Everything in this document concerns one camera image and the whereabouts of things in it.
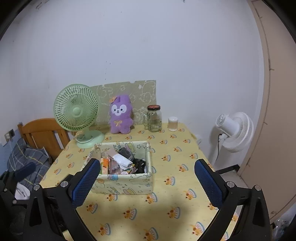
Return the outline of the dark grey sock bundle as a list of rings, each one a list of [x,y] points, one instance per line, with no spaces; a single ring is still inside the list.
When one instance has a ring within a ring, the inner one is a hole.
[[[134,160],[133,153],[131,152],[131,150],[128,150],[126,147],[123,147],[123,148],[119,149],[118,150],[118,153],[121,156],[124,156],[125,158],[129,159],[130,161],[133,161]]]

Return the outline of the cotton swab container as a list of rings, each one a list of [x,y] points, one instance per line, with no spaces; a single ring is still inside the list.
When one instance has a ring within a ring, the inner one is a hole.
[[[168,118],[168,130],[175,132],[178,130],[178,118],[175,116],[170,116]]]

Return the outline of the green cartoon board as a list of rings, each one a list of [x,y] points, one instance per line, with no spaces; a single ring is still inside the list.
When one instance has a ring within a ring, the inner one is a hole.
[[[128,95],[132,104],[132,119],[135,125],[144,122],[144,113],[147,106],[157,103],[156,100],[156,81],[140,80],[131,82],[118,82],[91,87],[95,93],[99,110],[95,121],[97,126],[109,124],[109,106],[112,99],[118,95]]]

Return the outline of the wooden bed headboard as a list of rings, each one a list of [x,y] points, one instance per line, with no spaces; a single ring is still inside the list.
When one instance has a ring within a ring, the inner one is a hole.
[[[55,118],[41,118],[26,125],[19,123],[18,130],[30,147],[45,148],[52,160],[55,160],[70,142],[69,133]]]

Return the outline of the pink paper packet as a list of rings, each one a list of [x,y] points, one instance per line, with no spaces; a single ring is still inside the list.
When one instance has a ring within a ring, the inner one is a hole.
[[[106,151],[107,156],[114,159],[114,157],[118,154],[118,152],[115,149],[109,149]]]

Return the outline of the patterned fabric storage box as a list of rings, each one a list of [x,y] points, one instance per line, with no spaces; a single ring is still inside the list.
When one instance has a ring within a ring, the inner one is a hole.
[[[95,144],[83,166],[86,166],[92,158],[100,161],[101,158],[107,156],[107,151],[110,149],[119,151],[121,148],[126,148],[136,159],[145,161],[144,173],[104,174],[101,170],[91,191],[100,194],[118,195],[151,194],[153,190],[152,158],[150,153],[151,146],[147,141]]]

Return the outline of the yellow cartoon tablecloth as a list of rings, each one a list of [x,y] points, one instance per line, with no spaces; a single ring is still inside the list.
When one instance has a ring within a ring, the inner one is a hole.
[[[107,143],[127,142],[138,150],[138,141],[149,142],[152,159],[152,189],[143,194],[118,178],[95,182],[104,193],[90,192],[79,215],[97,240],[197,240],[217,209],[212,206],[194,173],[204,154],[196,137],[184,124],[170,132],[166,124],[151,133],[136,125],[127,135],[106,133]]]

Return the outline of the white standing fan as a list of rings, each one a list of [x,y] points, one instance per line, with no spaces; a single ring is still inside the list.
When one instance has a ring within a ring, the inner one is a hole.
[[[221,114],[215,122],[216,128],[220,131],[217,137],[216,159],[219,158],[221,148],[231,153],[242,151],[250,144],[254,136],[254,124],[252,119],[244,112],[234,114]]]

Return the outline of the green desk fan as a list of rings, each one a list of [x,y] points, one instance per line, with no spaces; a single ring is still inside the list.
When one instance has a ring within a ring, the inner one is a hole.
[[[82,149],[101,143],[105,135],[99,130],[91,130],[99,111],[99,102],[90,87],[71,84],[57,95],[53,112],[57,123],[74,133],[76,145]]]

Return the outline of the wall power socket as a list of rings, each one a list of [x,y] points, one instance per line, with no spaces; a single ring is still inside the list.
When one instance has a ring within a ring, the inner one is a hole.
[[[11,129],[10,131],[8,131],[8,132],[4,135],[4,137],[5,137],[5,139],[6,139],[7,142],[9,142],[10,140],[12,140],[14,136],[15,136],[15,132],[14,132],[13,129]]]

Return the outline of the black plastic bag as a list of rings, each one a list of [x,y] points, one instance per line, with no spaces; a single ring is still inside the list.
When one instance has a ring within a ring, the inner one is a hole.
[[[132,174],[142,174],[145,173],[146,162],[145,159],[134,159],[133,160]]]

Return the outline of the purple plush bunny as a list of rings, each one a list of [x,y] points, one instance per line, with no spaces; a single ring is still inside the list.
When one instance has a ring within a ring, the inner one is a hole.
[[[130,133],[133,125],[132,104],[128,95],[118,95],[110,104],[110,132],[113,134]]]

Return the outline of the white cloth on bed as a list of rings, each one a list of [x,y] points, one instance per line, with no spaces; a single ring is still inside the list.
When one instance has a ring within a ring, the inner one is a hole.
[[[16,185],[15,199],[16,200],[29,200],[30,190],[26,186],[20,184],[19,182]]]

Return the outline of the beige white cloth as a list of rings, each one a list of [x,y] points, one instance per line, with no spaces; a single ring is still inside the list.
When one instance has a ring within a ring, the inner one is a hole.
[[[128,158],[122,156],[121,154],[116,154],[112,156],[112,159],[118,163],[121,169],[127,170],[130,169],[133,165],[133,162]]]

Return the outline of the clear pack of pens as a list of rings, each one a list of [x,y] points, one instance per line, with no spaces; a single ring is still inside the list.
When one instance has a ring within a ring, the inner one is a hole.
[[[114,161],[113,159],[111,159],[109,162],[108,173],[112,174],[112,175],[127,175],[128,174],[128,172],[121,169],[119,164],[116,161]]]

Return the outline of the glass jar with lid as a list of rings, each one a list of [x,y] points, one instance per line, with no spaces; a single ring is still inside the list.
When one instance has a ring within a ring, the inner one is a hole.
[[[162,130],[162,113],[159,105],[148,105],[144,114],[144,127],[150,132]]]

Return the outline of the grey plaid blanket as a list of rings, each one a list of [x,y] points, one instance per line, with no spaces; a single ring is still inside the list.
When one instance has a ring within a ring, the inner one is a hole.
[[[32,190],[34,185],[39,184],[45,179],[46,172],[52,164],[52,158],[45,148],[33,148],[23,138],[20,138],[11,151],[7,161],[7,168],[10,172],[16,171],[29,163],[34,163],[36,169],[32,174],[20,181],[20,184]]]

